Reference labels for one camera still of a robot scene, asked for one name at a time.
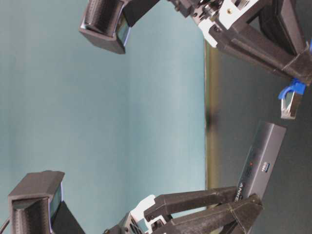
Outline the upper gripper body white black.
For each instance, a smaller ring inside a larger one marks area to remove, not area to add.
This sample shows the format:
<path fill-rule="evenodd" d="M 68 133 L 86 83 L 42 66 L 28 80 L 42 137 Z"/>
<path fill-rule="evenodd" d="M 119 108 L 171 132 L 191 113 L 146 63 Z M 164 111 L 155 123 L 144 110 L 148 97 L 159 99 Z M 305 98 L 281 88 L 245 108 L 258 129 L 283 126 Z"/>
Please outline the upper gripper body white black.
<path fill-rule="evenodd" d="M 251 11 L 257 0 L 172 0 L 175 10 L 191 17 L 200 28 L 205 40 L 216 48 L 218 42 L 211 29 L 228 30 L 238 19 Z"/>

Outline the lower gripper body white black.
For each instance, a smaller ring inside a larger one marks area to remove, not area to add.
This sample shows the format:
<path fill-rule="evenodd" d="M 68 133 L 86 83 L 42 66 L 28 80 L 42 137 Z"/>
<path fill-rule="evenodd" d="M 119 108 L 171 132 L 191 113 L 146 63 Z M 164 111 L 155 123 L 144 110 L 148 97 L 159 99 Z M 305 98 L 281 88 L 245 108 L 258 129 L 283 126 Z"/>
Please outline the lower gripper body white black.
<path fill-rule="evenodd" d="M 132 210 L 106 234 L 174 234 L 176 228 L 172 221 L 175 194 L 149 195 L 142 199 Z"/>

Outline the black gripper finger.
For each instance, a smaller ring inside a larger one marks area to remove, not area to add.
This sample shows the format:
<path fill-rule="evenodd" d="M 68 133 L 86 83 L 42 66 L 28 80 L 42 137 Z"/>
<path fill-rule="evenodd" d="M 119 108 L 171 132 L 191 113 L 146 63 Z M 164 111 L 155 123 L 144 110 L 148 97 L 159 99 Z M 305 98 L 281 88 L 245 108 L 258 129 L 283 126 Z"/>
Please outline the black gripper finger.
<path fill-rule="evenodd" d="M 224 53 L 306 85 L 312 83 L 312 55 L 307 42 L 296 55 L 291 55 L 248 24 L 228 30 L 216 26 L 215 39 L 217 48 Z"/>
<path fill-rule="evenodd" d="M 296 55 L 307 42 L 294 0 L 258 0 L 246 15 L 246 24 L 291 55 Z"/>
<path fill-rule="evenodd" d="M 257 195 L 238 202 L 188 214 L 170 220 L 156 230 L 157 234 L 209 234 L 230 225 L 227 234 L 247 234 L 263 210 Z"/>
<path fill-rule="evenodd" d="M 144 211 L 144 217 L 146 219 L 154 219 L 160 215 L 166 217 L 186 210 L 232 202 L 235 199 L 236 193 L 237 188 L 231 186 L 203 191 L 159 195 L 154 199 L 155 204 Z"/>

